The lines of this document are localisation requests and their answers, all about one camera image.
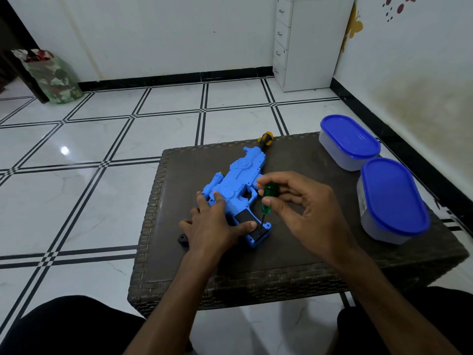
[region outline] blue lid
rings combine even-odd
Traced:
[[[411,172],[401,163],[375,158],[361,168],[368,210],[378,225],[405,236],[426,231],[430,217]]]
[[[322,119],[320,127],[344,153],[357,160],[376,157],[379,142],[350,117],[331,114]]]

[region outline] yellow butterfly decal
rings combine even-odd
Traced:
[[[345,31],[345,36],[343,38],[343,42],[341,43],[341,51],[345,51],[345,43],[350,35],[350,38],[357,33],[363,30],[363,23],[358,20],[359,13],[356,10],[356,4],[353,4],[352,13],[350,14],[350,18],[348,19],[347,29]]]

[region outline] hand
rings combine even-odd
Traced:
[[[278,214],[289,230],[312,253],[337,268],[358,245],[348,228],[334,191],[295,172],[268,173],[257,179],[258,193],[269,182],[280,184],[278,198],[264,197],[262,202]],[[302,215],[286,202],[302,205]]]
[[[216,203],[210,207],[202,192],[197,192],[198,208],[192,208],[192,220],[181,220],[179,226],[189,239],[189,252],[213,268],[238,237],[251,233],[257,222],[247,221],[231,227],[225,218],[225,199],[214,192]]]

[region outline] container with blue lid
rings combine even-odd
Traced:
[[[319,142],[343,169],[360,170],[381,152],[376,138],[350,117],[331,114],[322,119],[320,127]]]
[[[387,158],[366,162],[357,191],[361,225],[374,239],[402,244],[430,226],[414,178],[399,162]]]

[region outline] green screwdriver handle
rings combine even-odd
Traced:
[[[270,182],[264,187],[263,197],[278,197],[279,196],[279,184]],[[268,214],[271,209],[267,205],[262,205],[261,210],[263,214]]]

